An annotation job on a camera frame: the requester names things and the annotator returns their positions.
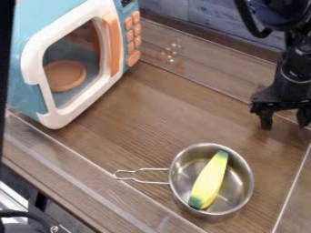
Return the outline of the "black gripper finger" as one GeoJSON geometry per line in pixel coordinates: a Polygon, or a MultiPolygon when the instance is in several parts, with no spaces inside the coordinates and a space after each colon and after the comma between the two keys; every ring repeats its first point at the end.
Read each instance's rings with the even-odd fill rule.
{"type": "Polygon", "coordinates": [[[297,113],[300,127],[308,127],[311,124],[311,108],[301,108],[297,113]]]}
{"type": "Polygon", "coordinates": [[[264,110],[262,113],[260,114],[260,117],[261,117],[264,130],[272,130],[274,124],[274,120],[273,120],[274,112],[272,110],[264,110]]]}

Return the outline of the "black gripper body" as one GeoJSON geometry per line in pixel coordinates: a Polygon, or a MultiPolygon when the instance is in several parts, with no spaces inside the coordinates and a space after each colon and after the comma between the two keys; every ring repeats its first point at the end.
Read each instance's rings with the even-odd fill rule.
{"type": "Polygon", "coordinates": [[[292,80],[278,70],[273,84],[252,96],[252,113],[305,108],[311,109],[311,79],[305,82],[292,80]]]}

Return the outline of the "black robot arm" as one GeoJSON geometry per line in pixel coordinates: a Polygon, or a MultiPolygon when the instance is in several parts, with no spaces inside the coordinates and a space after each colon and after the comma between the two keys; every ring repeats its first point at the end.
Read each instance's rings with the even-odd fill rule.
{"type": "Polygon", "coordinates": [[[262,128],[273,127],[278,111],[297,109],[300,127],[311,124],[311,0],[252,0],[268,29],[285,33],[286,47],[273,84],[252,97],[252,113],[262,128]]]}

